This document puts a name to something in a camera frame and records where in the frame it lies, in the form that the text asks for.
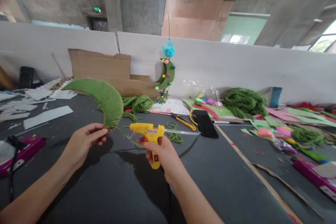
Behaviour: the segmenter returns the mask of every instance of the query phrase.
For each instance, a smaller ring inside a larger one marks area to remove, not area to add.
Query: white partition wall
[[[161,75],[168,37],[118,32],[120,53],[131,55],[131,74]],[[336,103],[336,56],[272,47],[171,38],[176,55],[172,95],[187,96],[183,80],[196,78],[220,91],[282,87],[281,103]]]
[[[14,81],[21,66],[35,68],[45,82],[62,73],[71,77],[68,48],[118,53],[114,33],[0,21],[0,65]]]

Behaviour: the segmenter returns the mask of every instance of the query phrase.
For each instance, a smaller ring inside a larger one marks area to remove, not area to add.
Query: hand
[[[107,129],[103,124],[93,123],[76,130],[66,145],[58,162],[77,170],[81,167],[88,155],[89,149],[94,145],[102,145],[106,141]]]
[[[137,142],[144,142],[145,137],[141,137]],[[146,147],[146,158],[149,161],[149,164],[153,164],[152,151],[154,151],[159,156],[159,161],[164,168],[164,175],[167,182],[171,185],[174,183],[176,177],[181,173],[186,172],[181,159],[179,158],[176,150],[174,149],[170,140],[166,137],[158,138],[158,143],[145,142],[144,146]]]

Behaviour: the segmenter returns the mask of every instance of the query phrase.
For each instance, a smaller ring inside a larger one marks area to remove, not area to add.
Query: plastic bag
[[[210,108],[214,106],[219,111],[222,110],[223,104],[220,101],[219,91],[216,88],[213,86],[203,86],[197,79],[184,80],[183,83],[191,99],[208,106],[210,105]]]

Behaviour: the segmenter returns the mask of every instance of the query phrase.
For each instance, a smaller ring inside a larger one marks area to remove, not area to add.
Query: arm
[[[198,186],[188,174],[172,143],[166,136],[159,139],[159,145],[146,142],[145,147],[147,148],[146,157],[149,163],[153,162],[151,151],[156,152],[159,156],[161,165],[165,170],[164,175],[166,180],[176,193],[177,200],[187,223],[223,224],[223,221],[210,206]]]
[[[73,173],[82,166],[90,147],[106,141],[107,129],[102,128],[102,124],[89,124],[75,131],[54,166],[0,212],[0,223],[36,223]]]

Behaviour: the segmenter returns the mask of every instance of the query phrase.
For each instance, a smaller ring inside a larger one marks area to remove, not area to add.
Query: green yarn-wrapped crescent moon
[[[76,90],[93,96],[104,113],[104,127],[115,127],[119,124],[124,111],[123,101],[119,92],[107,82],[91,78],[78,79],[62,90]]]

